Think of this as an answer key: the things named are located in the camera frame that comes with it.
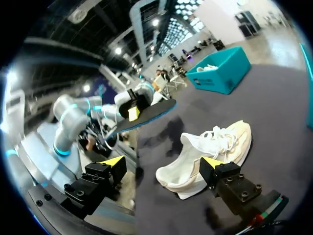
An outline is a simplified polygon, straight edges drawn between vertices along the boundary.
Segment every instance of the shoe insole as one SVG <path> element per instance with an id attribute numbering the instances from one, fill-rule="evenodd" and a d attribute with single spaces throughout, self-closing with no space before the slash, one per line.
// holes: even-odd
<path id="1" fill-rule="evenodd" d="M 149 106 L 140 113 L 137 120 L 129 121 L 129 119 L 127 118 L 119 122 L 116 125 L 117 128 L 115 129 L 114 133 L 112 133 L 112 135 L 116 135 L 118 133 L 125 131 L 130 131 L 135 128 L 138 128 L 139 126 L 148 124 L 149 122 L 171 111 L 175 107 L 175 105 L 176 100 L 169 99 Z"/>

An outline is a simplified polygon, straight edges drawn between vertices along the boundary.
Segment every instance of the shoelace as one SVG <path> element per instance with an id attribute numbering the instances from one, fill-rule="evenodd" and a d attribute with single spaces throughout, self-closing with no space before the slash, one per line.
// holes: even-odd
<path id="1" fill-rule="evenodd" d="M 237 137 L 233 132 L 218 126 L 215 126 L 213 131 L 205 131 L 200 135 L 203 152 L 212 155 L 213 159 L 224 153 L 224 162 L 227 160 L 227 152 L 233 148 L 236 141 Z"/>

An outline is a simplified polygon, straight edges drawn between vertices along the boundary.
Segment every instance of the teal plastic bin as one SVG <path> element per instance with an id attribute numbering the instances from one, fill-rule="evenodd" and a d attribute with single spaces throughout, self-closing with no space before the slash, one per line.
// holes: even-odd
<path id="1" fill-rule="evenodd" d="M 218 69 L 197 72 L 198 67 L 204 68 L 208 64 Z M 250 68 L 242 47 L 232 47 L 206 56 L 186 75 L 196 89 L 230 94 Z"/>
<path id="2" fill-rule="evenodd" d="M 304 43 L 300 43 L 309 79 L 309 110 L 307 117 L 307 126 L 313 129 L 313 57 Z"/>

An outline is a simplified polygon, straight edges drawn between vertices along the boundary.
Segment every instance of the shoe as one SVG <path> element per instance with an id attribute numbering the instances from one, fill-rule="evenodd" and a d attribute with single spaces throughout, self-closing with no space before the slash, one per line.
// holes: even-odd
<path id="1" fill-rule="evenodd" d="M 199 173 L 202 156 L 241 166 L 250 149 L 251 139 L 250 125 L 242 120 L 226 129 L 215 126 L 213 131 L 200 136 L 182 133 L 180 155 L 171 164 L 159 168 L 156 179 L 163 187 L 177 193 L 180 199 L 187 199 L 207 185 Z"/>
<path id="2" fill-rule="evenodd" d="M 208 70 L 216 70 L 218 69 L 218 67 L 214 66 L 214 65 L 207 65 L 206 67 L 202 68 L 202 67 L 198 67 L 197 68 L 197 72 L 202 72 L 202 71 L 208 71 Z"/>

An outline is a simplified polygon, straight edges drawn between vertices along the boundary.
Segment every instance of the yellow label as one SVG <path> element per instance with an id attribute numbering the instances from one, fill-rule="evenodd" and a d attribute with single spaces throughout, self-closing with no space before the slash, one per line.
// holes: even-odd
<path id="1" fill-rule="evenodd" d="M 109 159 L 109 160 L 105 160 L 103 162 L 100 162 L 101 164 L 102 163 L 105 163 L 107 165 L 110 165 L 110 166 L 114 166 L 119 160 L 121 160 L 122 158 L 124 158 L 125 156 L 122 155 L 122 156 L 119 156 L 119 157 L 116 157 L 116 158 L 112 158 L 112 159 Z"/>
<path id="2" fill-rule="evenodd" d="M 138 110 L 137 106 L 132 107 L 128 110 L 128 117 L 129 121 L 135 121 L 138 119 L 140 111 Z"/>
<path id="3" fill-rule="evenodd" d="M 204 157 L 204 156 L 202 156 L 202 158 L 204 158 L 214 169 L 217 165 L 219 165 L 221 163 L 225 164 L 224 162 L 221 162 L 221 161 L 218 161 L 218 160 L 215 160 L 212 158 L 208 158 L 208 157 Z"/>

